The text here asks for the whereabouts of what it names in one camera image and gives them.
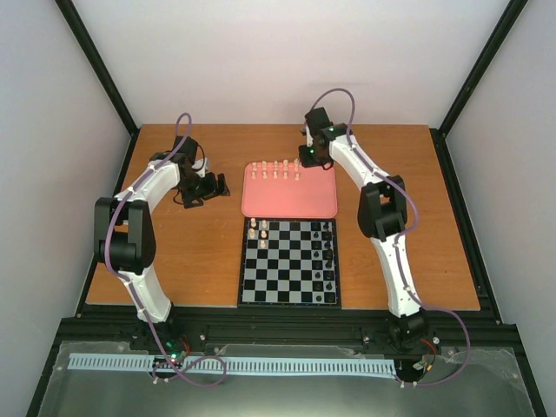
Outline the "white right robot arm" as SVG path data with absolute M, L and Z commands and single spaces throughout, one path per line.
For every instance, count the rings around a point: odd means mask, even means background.
M 341 166 L 360 190 L 357 222 L 374 246 L 387 285 L 389 340 L 398 352 L 407 352 L 427 333 L 424 308 L 414 285 L 407 256 L 407 193 L 403 179 L 380 168 L 345 124 L 334 124 L 322 107 L 305 116 L 299 147 L 306 167 Z

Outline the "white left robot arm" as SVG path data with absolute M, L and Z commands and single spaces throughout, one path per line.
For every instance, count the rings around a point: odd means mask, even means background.
M 149 337 L 165 350 L 179 343 L 181 329 L 168 320 L 173 304 L 164 294 L 154 267 L 152 212 L 172 190 L 186 209 L 230 195 L 225 175 L 209 170 L 209 159 L 199 143 L 189 136 L 177 136 L 174 148 L 153 154 L 129 187 L 113 197 L 99 198 L 94 213 L 96 259 L 126 288 L 137 317 L 155 323 Z

